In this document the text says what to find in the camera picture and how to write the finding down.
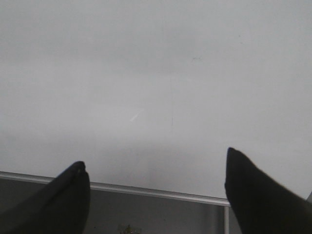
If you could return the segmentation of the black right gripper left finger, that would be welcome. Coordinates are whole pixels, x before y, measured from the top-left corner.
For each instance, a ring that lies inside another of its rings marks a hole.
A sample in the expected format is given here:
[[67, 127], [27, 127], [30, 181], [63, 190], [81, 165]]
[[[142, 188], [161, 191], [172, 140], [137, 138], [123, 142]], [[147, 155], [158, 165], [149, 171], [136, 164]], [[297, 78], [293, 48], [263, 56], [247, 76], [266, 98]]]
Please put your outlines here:
[[90, 179], [77, 161], [35, 194], [0, 215], [2, 234], [81, 234], [90, 209]]

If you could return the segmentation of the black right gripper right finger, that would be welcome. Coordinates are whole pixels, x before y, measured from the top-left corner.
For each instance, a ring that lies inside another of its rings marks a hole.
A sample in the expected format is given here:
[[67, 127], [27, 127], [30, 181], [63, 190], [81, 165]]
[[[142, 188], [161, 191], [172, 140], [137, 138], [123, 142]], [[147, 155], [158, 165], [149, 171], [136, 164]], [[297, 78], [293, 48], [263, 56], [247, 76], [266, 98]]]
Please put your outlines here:
[[227, 150], [226, 197], [244, 234], [310, 234], [312, 205], [269, 177], [242, 152]]

